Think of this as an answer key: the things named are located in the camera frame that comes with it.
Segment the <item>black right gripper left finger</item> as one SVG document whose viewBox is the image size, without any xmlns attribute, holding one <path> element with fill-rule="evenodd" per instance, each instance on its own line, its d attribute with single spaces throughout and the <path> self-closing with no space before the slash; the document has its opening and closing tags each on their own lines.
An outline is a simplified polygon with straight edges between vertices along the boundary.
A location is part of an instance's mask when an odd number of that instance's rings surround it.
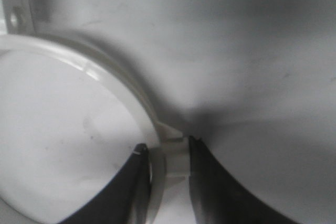
<svg viewBox="0 0 336 224">
<path fill-rule="evenodd" d="M 150 175 L 149 151 L 141 143 L 106 187 L 61 223 L 145 223 Z"/>
</svg>

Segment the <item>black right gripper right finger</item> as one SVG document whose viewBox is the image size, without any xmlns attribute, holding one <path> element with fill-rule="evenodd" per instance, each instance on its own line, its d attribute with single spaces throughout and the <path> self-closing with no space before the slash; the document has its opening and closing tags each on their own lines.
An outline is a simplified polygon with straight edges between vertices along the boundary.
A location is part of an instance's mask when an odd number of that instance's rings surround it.
<svg viewBox="0 0 336 224">
<path fill-rule="evenodd" d="M 188 138 L 190 197 L 197 223 L 294 223 L 243 187 L 205 143 Z"/>
</svg>

